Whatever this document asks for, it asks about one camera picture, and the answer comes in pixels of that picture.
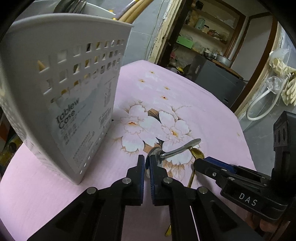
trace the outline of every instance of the white flower print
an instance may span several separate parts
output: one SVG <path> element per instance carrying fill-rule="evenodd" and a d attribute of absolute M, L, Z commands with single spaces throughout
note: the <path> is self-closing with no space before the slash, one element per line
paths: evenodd
<path fill-rule="evenodd" d="M 184 120 L 175 120 L 171 114 L 164 111 L 159 112 L 159 119 L 162 124 L 161 128 L 166 135 L 162 145 L 162 149 L 165 152 L 177 149 L 193 140 L 193 138 L 189 136 L 189 126 Z M 167 158 L 167 161 L 172 162 L 173 165 L 180 165 L 190 162 L 191 157 L 191 152 L 186 150 L 180 154 Z"/>
<path fill-rule="evenodd" d="M 158 143 L 157 138 L 161 139 L 164 136 L 155 131 L 161 129 L 160 122 L 148 116 L 140 104 L 132 106 L 128 111 L 121 111 L 119 115 L 115 114 L 113 118 L 113 127 L 108 135 L 112 138 L 121 138 L 121 145 L 127 152 L 143 150 L 144 142 L 153 147 Z"/>

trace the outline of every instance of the gold spoon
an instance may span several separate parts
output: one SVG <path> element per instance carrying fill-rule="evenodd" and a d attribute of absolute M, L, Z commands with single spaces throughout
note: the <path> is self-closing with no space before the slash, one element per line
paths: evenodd
<path fill-rule="evenodd" d="M 192 147 L 189 150 L 195 159 L 198 159 L 198 158 L 204 159 L 205 158 L 205 155 L 199 149 Z M 191 185 L 192 185 L 192 182 L 194 179 L 194 175 L 195 175 L 195 170 L 193 168 L 188 185 L 187 185 L 188 188 L 191 188 Z M 171 226 L 169 226 L 167 231 L 165 232 L 165 236 L 167 237 L 167 236 L 170 236 L 171 234 L 172 234 L 172 229 L 171 229 Z"/>

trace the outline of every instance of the yellow hose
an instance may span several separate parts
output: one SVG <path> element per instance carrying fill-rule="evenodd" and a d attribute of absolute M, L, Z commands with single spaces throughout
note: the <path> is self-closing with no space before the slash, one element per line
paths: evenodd
<path fill-rule="evenodd" d="M 137 7 L 131 15 L 126 19 L 126 23 L 133 23 L 135 19 L 145 10 L 146 7 L 149 6 L 150 3 L 152 3 L 153 0 L 143 0 L 143 2 L 140 4 L 139 7 Z"/>
<path fill-rule="evenodd" d="M 135 3 L 129 10 L 126 11 L 124 15 L 119 19 L 121 22 L 125 22 L 127 18 L 141 5 L 141 3 L 144 2 L 144 0 L 139 0 Z"/>

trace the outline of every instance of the blue gripper pad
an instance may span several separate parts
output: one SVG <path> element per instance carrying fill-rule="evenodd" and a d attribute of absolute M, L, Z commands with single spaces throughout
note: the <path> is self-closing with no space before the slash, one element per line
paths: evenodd
<path fill-rule="evenodd" d="M 231 172 L 232 174 L 236 173 L 233 166 L 231 166 L 231 165 L 229 165 L 229 164 L 227 164 L 225 162 L 219 161 L 219 160 L 217 160 L 217 159 L 215 159 L 213 157 L 208 156 L 204 160 L 211 163 L 211 164 L 213 164 L 213 165 L 215 165 L 217 167 L 217 169 L 222 169 L 223 168 L 223 169 L 226 169 L 227 171 Z"/>

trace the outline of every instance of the green box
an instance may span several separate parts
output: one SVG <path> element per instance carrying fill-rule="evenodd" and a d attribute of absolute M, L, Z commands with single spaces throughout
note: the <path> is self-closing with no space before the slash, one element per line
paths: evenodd
<path fill-rule="evenodd" d="M 176 41 L 178 44 L 181 44 L 181 45 L 183 45 L 183 46 L 185 46 L 185 47 L 187 47 L 187 48 L 192 48 L 192 46 L 193 46 L 193 41 L 191 41 L 191 40 L 189 40 L 189 39 L 186 39 L 186 38 L 184 38 L 184 37 L 182 37 L 182 36 L 178 36 L 178 38 L 177 38 L 177 41 Z"/>

